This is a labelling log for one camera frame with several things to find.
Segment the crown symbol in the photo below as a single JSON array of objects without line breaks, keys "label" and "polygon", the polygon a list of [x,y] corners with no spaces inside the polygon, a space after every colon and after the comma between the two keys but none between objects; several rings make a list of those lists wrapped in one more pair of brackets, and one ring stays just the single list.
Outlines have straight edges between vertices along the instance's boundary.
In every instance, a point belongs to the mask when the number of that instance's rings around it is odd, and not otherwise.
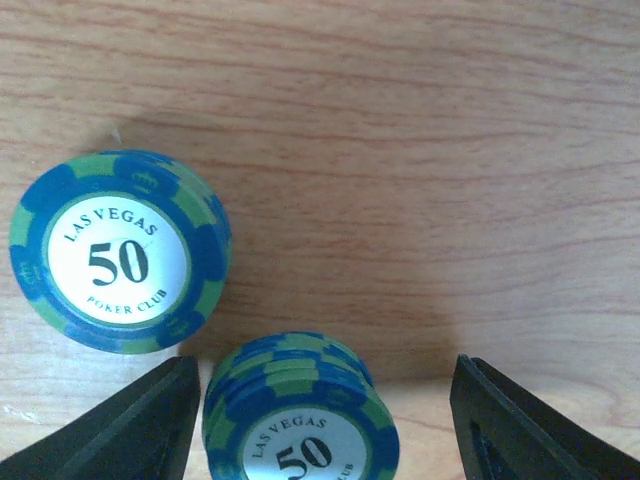
[{"label": "crown symbol", "polygon": [[29,262],[20,262],[20,270],[18,271],[18,276],[27,285],[34,285],[35,283],[40,281],[40,274],[38,273],[38,270],[32,267]]},{"label": "crown symbol", "polygon": [[157,189],[160,184],[158,180],[149,172],[135,172],[131,179],[138,184],[138,187],[147,191]]}]

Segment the green edge spot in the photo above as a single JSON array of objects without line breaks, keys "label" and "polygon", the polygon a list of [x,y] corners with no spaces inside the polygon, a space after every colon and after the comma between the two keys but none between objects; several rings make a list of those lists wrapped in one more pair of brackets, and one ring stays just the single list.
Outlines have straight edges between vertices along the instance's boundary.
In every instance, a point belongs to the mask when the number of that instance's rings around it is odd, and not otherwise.
[{"label": "green edge spot", "polygon": [[114,176],[116,160],[119,155],[87,155],[70,160],[67,164],[77,178],[95,175]]},{"label": "green edge spot", "polygon": [[391,414],[382,407],[381,402],[375,401],[372,395],[376,395],[375,392],[367,392],[367,403],[362,406],[362,411],[367,414],[378,430],[393,425]]},{"label": "green edge spot", "polygon": [[160,345],[155,338],[146,338],[144,340],[130,340],[123,342],[120,347],[120,353],[124,354],[136,354],[136,353],[149,353],[160,350]]},{"label": "green edge spot", "polygon": [[393,480],[396,476],[395,470],[380,470],[380,475],[378,475],[378,480]]},{"label": "green edge spot", "polygon": [[316,361],[313,358],[292,358],[288,360],[278,360],[275,362],[270,362],[265,365],[264,372],[267,375],[271,375],[276,372],[281,372],[283,370],[294,370],[294,369],[309,369],[314,370],[316,368]]},{"label": "green edge spot", "polygon": [[13,215],[13,220],[11,221],[9,245],[27,246],[27,237],[29,236],[29,229],[31,228],[33,217],[35,217],[35,213],[24,208],[21,203],[18,204],[16,212]]},{"label": "green edge spot", "polygon": [[293,378],[288,382],[274,382],[270,384],[269,379],[267,379],[267,385],[273,390],[276,397],[286,397],[289,395],[310,395],[313,393],[313,384],[318,381],[320,378],[320,374],[318,372],[309,372],[307,378],[304,379],[295,379]]},{"label": "green edge spot", "polygon": [[189,217],[195,228],[218,223],[213,212],[200,202],[193,192],[184,188],[184,185],[180,185],[180,188],[173,196],[173,202]]},{"label": "green edge spot", "polygon": [[33,308],[35,308],[36,312],[38,312],[49,325],[51,325],[56,330],[64,333],[64,329],[69,321],[56,309],[54,309],[46,298],[41,297],[38,300],[34,300],[33,302],[31,302],[31,305],[33,305]]},{"label": "green edge spot", "polygon": [[214,307],[222,295],[222,289],[224,287],[223,281],[211,281],[206,280],[202,286],[202,292],[200,293],[200,299],[196,303],[194,310],[201,314],[205,321],[211,315]]},{"label": "green edge spot", "polygon": [[[221,408],[226,410],[226,405],[221,405]],[[210,425],[210,428],[211,437],[208,446],[224,449],[229,446],[229,440],[233,430],[236,428],[236,423],[229,420],[225,414],[222,414],[215,419],[215,423]]]}]

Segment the chip stack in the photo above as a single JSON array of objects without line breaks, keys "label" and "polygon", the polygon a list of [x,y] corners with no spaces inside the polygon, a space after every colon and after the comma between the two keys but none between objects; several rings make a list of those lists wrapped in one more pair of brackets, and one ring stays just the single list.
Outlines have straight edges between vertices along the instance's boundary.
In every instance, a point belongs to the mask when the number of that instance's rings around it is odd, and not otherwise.
[{"label": "chip stack", "polygon": [[155,152],[74,158],[27,190],[11,223],[22,291],[66,336],[147,353],[192,335],[221,295],[231,229],[213,190]]},{"label": "chip stack", "polygon": [[365,364],[311,332],[227,357],[207,389],[202,434],[215,480],[390,480],[400,451]]}]

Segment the light wooden surface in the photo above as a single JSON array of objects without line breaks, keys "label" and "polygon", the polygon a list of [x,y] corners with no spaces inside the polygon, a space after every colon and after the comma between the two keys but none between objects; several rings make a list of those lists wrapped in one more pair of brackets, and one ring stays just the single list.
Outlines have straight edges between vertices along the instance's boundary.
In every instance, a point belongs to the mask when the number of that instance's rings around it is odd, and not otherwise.
[{"label": "light wooden surface", "polygon": [[[177,351],[77,345],[10,271],[30,182],[118,145],[191,165],[231,216],[228,288],[182,352],[347,342],[399,479],[463,478],[459,352],[640,457],[639,124],[637,0],[0,0],[0,457]],[[198,432],[186,478],[209,478]]]}]

